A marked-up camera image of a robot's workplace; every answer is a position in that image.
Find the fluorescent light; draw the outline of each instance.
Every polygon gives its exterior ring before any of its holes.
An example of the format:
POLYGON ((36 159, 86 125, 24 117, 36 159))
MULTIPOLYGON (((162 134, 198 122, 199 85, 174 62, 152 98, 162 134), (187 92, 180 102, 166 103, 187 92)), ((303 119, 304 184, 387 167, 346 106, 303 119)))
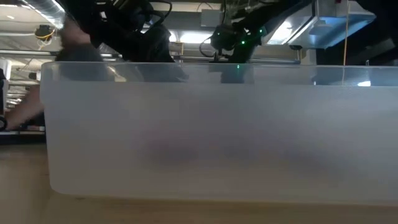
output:
POLYGON ((18 105, 18 103, 13 100, 13 99, 7 99, 7 103, 13 104, 13 105, 18 105))
POLYGON ((18 54, 18 55, 47 55, 51 56, 50 52, 41 52, 41 51, 34 51, 34 50, 0 50, 3 54, 18 54))
POLYGON ((360 82, 358 83, 358 86, 371 86, 371 82, 370 81, 365 81, 365 82, 360 82))
POLYGON ((170 42, 176 42, 177 41, 177 37, 175 36, 175 33, 174 32, 170 32, 170 33, 171 33, 171 36, 169 38, 169 41, 170 42))
MULTIPOLYGON (((142 29, 141 33, 145 34, 145 32, 147 32, 148 29, 142 29)), ((177 37, 175 36, 175 32, 174 31, 170 31, 170 37, 169 37, 169 41, 170 42, 176 42, 177 41, 177 37)))
POLYGON ((18 7, 17 5, 0 4, 0 7, 18 7))
POLYGON ((206 44, 210 44, 210 39, 206 40, 210 36, 211 34, 209 33, 204 34, 200 32, 184 32, 180 38, 180 41, 188 44, 200 44, 205 40, 206 44))
POLYGON ((292 25, 289 22, 283 22, 274 32, 268 44, 282 44, 292 34, 292 25))
POLYGON ((35 7, 33 7, 31 4, 29 4, 27 1, 22 0, 25 4, 27 4, 31 9, 35 9, 35 7))
POLYGON ((102 57, 112 57, 112 54, 101 54, 102 57))
POLYGON ((63 9, 63 7, 61 5, 59 5, 59 3, 56 0, 51 0, 62 12, 65 12, 65 10, 63 9))

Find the ceiling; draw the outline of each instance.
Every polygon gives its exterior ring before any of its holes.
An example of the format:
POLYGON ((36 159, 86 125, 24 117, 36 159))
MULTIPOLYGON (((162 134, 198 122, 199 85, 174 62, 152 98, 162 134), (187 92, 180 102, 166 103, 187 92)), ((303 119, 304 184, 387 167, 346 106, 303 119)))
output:
MULTIPOLYGON (((51 43, 43 45, 33 35, 39 25, 51 25, 51 23, 38 12, 23 4, 16 6, 16 2, 18 0, 0 0, 0 49, 38 50, 42 46, 41 50, 44 51, 59 51, 60 41, 56 36, 51 40, 51 43)), ((173 1, 173 11, 164 24, 170 29, 177 41, 182 40, 183 35, 187 32, 210 35, 214 28, 201 27, 201 10, 220 9, 221 3, 222 0, 211 0, 209 3, 200 2, 200 0, 173 1)), ((227 0, 227 10, 232 11, 239 7, 256 4, 258 4, 257 0, 251 2, 227 0)), ((152 5, 156 10, 166 11, 168 9, 168 5, 163 3, 154 2, 152 5)), ((204 49, 212 50, 208 44, 205 44, 204 49)), ((184 55, 200 56, 198 44, 185 44, 184 55)), ((296 55, 296 52, 286 46, 263 46, 257 48, 254 57, 294 59, 296 55)), ((13 57, 12 60, 13 68, 17 69, 25 67, 31 58, 13 57)), ((41 64, 47 61, 44 59, 32 59, 26 68, 33 71, 40 70, 41 64)))

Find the table surface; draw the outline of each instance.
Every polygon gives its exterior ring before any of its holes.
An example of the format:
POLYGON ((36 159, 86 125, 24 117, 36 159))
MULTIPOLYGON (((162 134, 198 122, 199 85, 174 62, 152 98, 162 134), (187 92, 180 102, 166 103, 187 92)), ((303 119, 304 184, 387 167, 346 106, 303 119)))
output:
POLYGON ((0 223, 397 223, 398 207, 88 198, 49 185, 44 145, 1 146, 0 223))

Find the overhead lamp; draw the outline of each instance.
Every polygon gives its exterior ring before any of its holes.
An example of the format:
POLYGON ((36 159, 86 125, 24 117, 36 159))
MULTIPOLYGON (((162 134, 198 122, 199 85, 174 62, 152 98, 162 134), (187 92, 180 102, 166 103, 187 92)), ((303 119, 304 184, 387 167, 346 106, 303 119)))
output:
MULTIPOLYGON (((147 32, 148 29, 143 29, 141 30, 141 33, 145 34, 145 32, 147 32)), ((170 42, 176 42, 177 41, 177 37, 175 36, 175 32, 174 31, 170 31, 170 37, 169 37, 169 41, 170 42)))
POLYGON ((271 45, 283 44, 287 41, 287 39, 290 37, 291 34, 292 34, 292 24, 285 21, 274 32, 274 35, 272 35, 271 39, 268 40, 267 44, 271 45))
POLYGON ((358 86, 367 87, 367 86, 371 86, 371 84, 372 83, 370 81, 365 81, 365 82, 358 83, 358 86))
POLYGON ((0 7, 18 7, 17 5, 0 4, 0 7))
POLYGON ((101 56, 109 58, 109 57, 112 57, 112 54, 101 54, 101 56))
POLYGON ((210 44, 211 36, 209 33, 202 32, 183 32, 180 41, 188 44, 200 44, 205 40, 205 44, 210 44))

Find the plastic container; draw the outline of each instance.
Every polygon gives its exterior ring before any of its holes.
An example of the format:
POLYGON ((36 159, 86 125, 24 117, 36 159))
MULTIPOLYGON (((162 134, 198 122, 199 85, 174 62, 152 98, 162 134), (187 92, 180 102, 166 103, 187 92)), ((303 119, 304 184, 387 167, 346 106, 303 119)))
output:
POLYGON ((394 67, 63 62, 42 74, 57 192, 398 205, 398 88, 361 87, 394 85, 394 67))

